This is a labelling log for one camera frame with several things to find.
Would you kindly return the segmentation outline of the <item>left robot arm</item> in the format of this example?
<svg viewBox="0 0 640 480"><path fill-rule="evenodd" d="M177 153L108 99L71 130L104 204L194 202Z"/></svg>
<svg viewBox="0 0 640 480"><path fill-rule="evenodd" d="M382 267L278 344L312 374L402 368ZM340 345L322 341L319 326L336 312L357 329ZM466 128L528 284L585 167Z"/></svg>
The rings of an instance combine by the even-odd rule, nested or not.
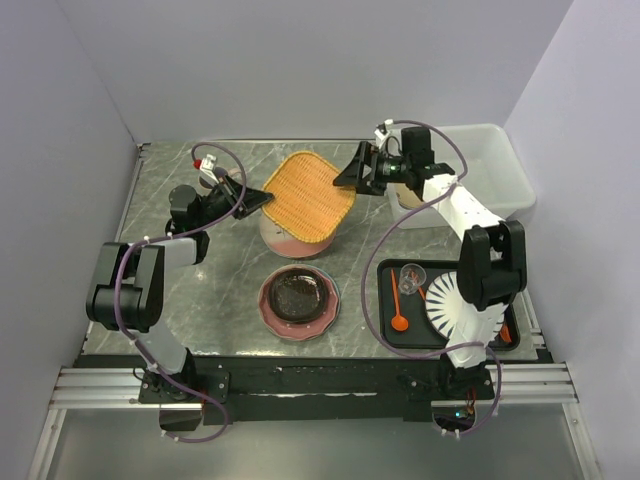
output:
<svg viewBox="0 0 640 480"><path fill-rule="evenodd" d="M201 263L210 237L205 227L228 217L243 219L275 199L272 193L244 186L216 169L206 195L189 185L169 194L167 238L130 243L107 242L100 249L88 290L88 318L121 331L147 363L145 382L167 397L184 402L202 389L189 349L161 320L166 273Z"/></svg>

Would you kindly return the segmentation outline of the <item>cream plate with red marks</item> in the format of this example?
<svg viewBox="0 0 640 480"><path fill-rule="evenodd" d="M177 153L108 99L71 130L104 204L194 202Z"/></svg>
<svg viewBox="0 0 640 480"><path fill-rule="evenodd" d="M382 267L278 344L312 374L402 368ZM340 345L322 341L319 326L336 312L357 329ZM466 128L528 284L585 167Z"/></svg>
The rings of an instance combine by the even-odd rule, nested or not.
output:
<svg viewBox="0 0 640 480"><path fill-rule="evenodd" d="M391 196L398 202L401 208L412 210L423 203L423 200L404 184L391 184L389 189L392 190Z"/></svg>

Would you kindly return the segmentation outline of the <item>orange utensil under arm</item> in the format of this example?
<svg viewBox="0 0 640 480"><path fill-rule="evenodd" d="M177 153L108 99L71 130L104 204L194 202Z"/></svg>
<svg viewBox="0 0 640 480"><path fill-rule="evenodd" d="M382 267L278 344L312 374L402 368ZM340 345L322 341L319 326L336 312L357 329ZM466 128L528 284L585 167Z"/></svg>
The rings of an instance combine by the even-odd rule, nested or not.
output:
<svg viewBox="0 0 640 480"><path fill-rule="evenodd" d="M499 333L501 340L507 344L512 342L511 334L509 328L506 324L503 324Z"/></svg>

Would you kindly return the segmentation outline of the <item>woven orange bamboo tray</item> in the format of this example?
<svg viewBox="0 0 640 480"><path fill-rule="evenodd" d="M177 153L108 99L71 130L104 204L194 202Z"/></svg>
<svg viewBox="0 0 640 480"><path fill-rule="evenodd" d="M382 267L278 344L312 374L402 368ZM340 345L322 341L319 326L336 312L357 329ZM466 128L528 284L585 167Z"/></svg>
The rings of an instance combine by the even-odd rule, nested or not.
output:
<svg viewBox="0 0 640 480"><path fill-rule="evenodd" d="M264 215L299 241L314 244L329 239L356 200L353 187L333 184L339 173L312 151L292 153L263 185L274 196L262 207Z"/></svg>

